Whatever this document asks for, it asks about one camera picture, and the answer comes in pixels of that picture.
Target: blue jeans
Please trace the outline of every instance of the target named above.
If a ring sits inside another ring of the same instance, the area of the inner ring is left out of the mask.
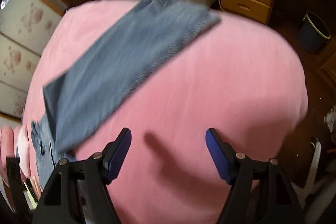
[[[61,158],[75,161],[73,153],[57,153],[55,142],[51,137],[49,123],[46,115],[43,115],[40,122],[31,122],[31,141],[36,153],[36,167],[39,175],[40,186],[45,187],[54,167]]]
[[[56,151],[87,139],[150,74],[219,21],[203,5],[141,0],[43,88]]]

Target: black bracket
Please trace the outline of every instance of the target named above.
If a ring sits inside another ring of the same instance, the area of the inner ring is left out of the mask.
[[[214,128],[207,130],[205,140],[220,177],[231,185],[217,224],[244,223],[252,180],[259,180],[257,224],[305,223],[298,198],[276,159],[256,161],[236,153]]]
[[[117,178],[131,145],[131,131],[123,128],[114,142],[87,160],[70,163],[61,159],[39,200],[32,224],[85,224],[77,180],[86,180],[92,215],[97,224],[120,224],[106,190]]]
[[[29,210],[21,182],[20,158],[6,158],[8,184],[13,198],[16,216],[22,224],[31,223],[33,214]]]

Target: metal screw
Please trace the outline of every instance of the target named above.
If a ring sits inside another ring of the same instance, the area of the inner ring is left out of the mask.
[[[244,159],[245,158],[245,154],[243,152],[238,152],[236,153],[236,157],[240,160]]]
[[[93,158],[95,160],[100,159],[102,156],[103,156],[103,154],[101,152],[96,152],[96,153],[93,154]]]
[[[271,164],[273,164],[273,165],[278,165],[278,164],[279,164],[279,162],[278,162],[277,159],[271,159],[270,162],[271,162]]]
[[[59,165],[64,165],[64,164],[67,164],[69,161],[68,161],[68,159],[66,159],[66,158],[62,158],[62,159],[60,159],[59,161],[58,161],[58,163],[59,163]]]

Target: pink cushion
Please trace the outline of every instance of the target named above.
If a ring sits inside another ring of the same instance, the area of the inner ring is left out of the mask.
[[[14,133],[10,126],[4,126],[0,132],[0,175],[7,183],[6,158],[14,157]]]
[[[134,4],[91,2],[65,14],[32,79],[24,116],[28,132],[31,120],[45,111],[42,85],[69,68]],[[229,187],[206,148],[206,130],[214,127],[236,151],[268,160],[306,113],[305,76],[288,43],[252,20],[228,13],[221,18],[76,149],[76,157],[86,159],[123,127],[132,131],[124,165],[108,186],[123,224],[215,223]],[[29,141],[31,175],[37,175],[30,135]]]

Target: wastebasket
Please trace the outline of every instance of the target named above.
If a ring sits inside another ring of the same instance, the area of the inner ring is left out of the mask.
[[[299,34],[301,46],[309,54],[315,54],[327,45],[329,39],[330,32],[323,20],[315,13],[307,11]]]

